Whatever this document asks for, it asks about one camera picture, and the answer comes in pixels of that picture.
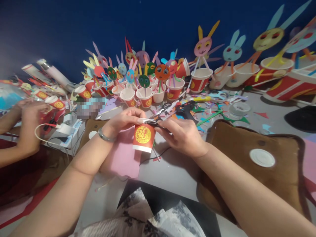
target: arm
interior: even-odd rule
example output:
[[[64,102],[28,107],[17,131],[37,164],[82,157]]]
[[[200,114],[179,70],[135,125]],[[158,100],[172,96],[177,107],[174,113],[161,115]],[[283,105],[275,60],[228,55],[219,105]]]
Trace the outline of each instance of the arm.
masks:
[[[109,120],[102,128],[109,138],[121,129],[141,124],[144,111],[129,108]],[[98,172],[113,144],[96,134],[66,168],[52,190],[11,236],[68,236],[79,218],[94,175]]]
[[[0,149],[0,168],[25,159],[38,152],[40,141],[36,138],[34,130],[39,125],[39,111],[46,108],[47,104],[38,101],[29,103],[23,108],[19,140],[14,147]]]
[[[191,156],[210,177],[249,237],[316,236],[316,227],[283,199],[200,137],[188,120],[159,122],[155,128],[171,147]]]

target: hand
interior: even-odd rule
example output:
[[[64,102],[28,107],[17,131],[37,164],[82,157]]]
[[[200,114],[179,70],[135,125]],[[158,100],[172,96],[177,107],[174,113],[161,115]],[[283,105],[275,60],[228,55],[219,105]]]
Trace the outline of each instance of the hand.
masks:
[[[167,143],[177,151],[197,159],[208,152],[208,146],[201,138],[195,123],[192,120],[167,119],[158,121],[159,126],[168,129],[170,135],[165,129],[156,127],[155,130],[164,137]]]
[[[108,138],[114,138],[121,130],[142,124],[143,121],[140,118],[146,118],[145,112],[141,109],[130,107],[111,118],[103,126],[103,134]]]

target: black wire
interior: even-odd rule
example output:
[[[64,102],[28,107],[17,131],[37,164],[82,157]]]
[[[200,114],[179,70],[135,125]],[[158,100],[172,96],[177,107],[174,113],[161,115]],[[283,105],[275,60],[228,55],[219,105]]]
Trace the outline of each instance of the black wire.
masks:
[[[166,150],[164,150],[161,155],[158,155],[158,157],[162,156],[167,150],[169,150],[171,147],[168,147]],[[139,165],[141,165],[142,163],[144,163],[145,161],[148,161],[148,160],[153,160],[153,159],[156,159],[157,157],[154,157],[154,158],[148,158],[148,159],[145,159],[143,160],[141,163],[139,163]]]

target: pink rabbit face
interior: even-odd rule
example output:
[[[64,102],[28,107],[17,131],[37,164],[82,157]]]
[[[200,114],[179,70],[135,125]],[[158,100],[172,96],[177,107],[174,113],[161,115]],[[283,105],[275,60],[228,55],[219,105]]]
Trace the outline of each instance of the pink rabbit face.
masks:
[[[210,51],[212,46],[211,37],[205,37],[201,39],[194,48],[194,54],[197,57],[202,57]]]

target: brown cushion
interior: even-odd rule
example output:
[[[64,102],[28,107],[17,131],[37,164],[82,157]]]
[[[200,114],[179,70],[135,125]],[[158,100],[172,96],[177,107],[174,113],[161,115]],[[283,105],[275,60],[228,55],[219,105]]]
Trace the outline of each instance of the brown cushion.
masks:
[[[234,127],[225,120],[217,120],[206,141],[227,155],[236,164],[284,199],[307,219],[311,219],[304,196],[303,179],[304,141],[295,135],[261,135],[244,127]],[[273,167],[255,164],[249,157],[252,149],[263,149],[276,159]],[[214,212],[237,223],[210,178],[203,173],[197,186],[197,195]]]

